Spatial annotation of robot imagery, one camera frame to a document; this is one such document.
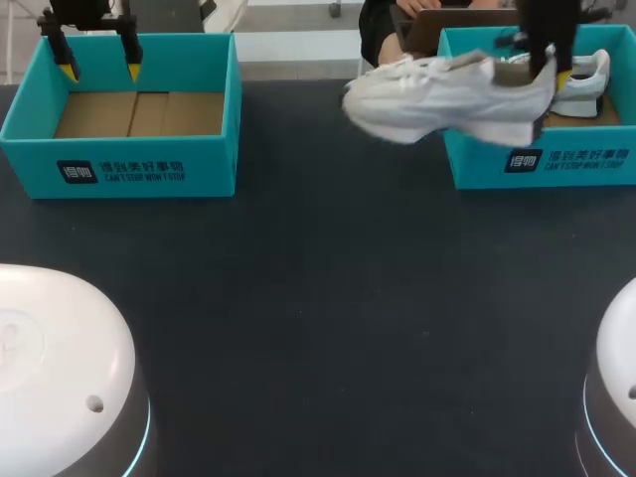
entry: sneaker sole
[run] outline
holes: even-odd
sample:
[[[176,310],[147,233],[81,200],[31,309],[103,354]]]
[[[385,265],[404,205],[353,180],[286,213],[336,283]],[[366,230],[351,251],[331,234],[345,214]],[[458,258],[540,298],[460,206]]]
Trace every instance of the sneaker sole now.
[[[349,119],[365,132],[397,144],[414,144],[431,132],[444,128],[416,129],[394,127],[372,124],[351,116]],[[543,131],[543,121],[543,116],[537,119],[537,121],[529,123],[466,121],[457,128],[490,144],[505,147],[528,147],[541,135]]]

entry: shoelace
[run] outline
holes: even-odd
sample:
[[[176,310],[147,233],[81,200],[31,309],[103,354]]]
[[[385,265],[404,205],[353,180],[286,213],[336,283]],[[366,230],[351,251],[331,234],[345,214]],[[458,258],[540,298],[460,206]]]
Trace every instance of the shoelace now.
[[[366,76],[381,77],[387,80],[399,80],[402,89],[416,87],[422,80],[442,78],[448,72],[448,61],[443,58],[423,58],[415,60],[411,55],[404,55],[398,62],[381,65]]]

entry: black table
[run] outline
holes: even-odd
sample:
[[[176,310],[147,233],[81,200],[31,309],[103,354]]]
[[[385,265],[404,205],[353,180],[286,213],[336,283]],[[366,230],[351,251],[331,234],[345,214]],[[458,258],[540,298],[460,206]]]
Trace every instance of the black table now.
[[[32,202],[2,158],[0,262],[119,307],[160,477],[578,475],[636,193],[459,193],[439,136],[367,137],[341,85],[245,85],[231,200]]]

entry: cardboard box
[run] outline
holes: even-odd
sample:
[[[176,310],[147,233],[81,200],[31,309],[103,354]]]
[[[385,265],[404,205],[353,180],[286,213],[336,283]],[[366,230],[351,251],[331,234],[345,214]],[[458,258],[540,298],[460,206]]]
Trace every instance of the cardboard box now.
[[[41,41],[0,131],[29,197],[234,194],[241,82],[233,35],[139,35],[137,82],[118,36],[68,41],[79,82]]]
[[[455,57],[476,48],[496,57],[514,55],[494,48],[501,34],[501,28],[444,30],[439,55]],[[611,80],[599,117],[576,119],[551,113],[542,137],[525,149],[485,144],[448,130],[444,141],[455,187],[636,184],[636,36],[625,25],[579,27],[575,55],[591,55],[601,48],[611,57]]]

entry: white sneaker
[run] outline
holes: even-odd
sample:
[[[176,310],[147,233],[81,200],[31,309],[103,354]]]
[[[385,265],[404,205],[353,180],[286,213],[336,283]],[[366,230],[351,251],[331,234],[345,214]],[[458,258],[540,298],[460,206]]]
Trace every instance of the white sneaker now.
[[[392,142],[410,144],[453,127],[485,142],[526,147],[553,100],[556,74],[554,59],[532,80],[527,65],[479,51],[454,59],[407,57],[347,84],[342,107],[352,122]]]
[[[524,53],[508,59],[510,63],[527,63]],[[610,77],[610,58],[605,50],[590,57],[572,59],[572,76],[555,96],[552,111],[562,116],[596,117]]]

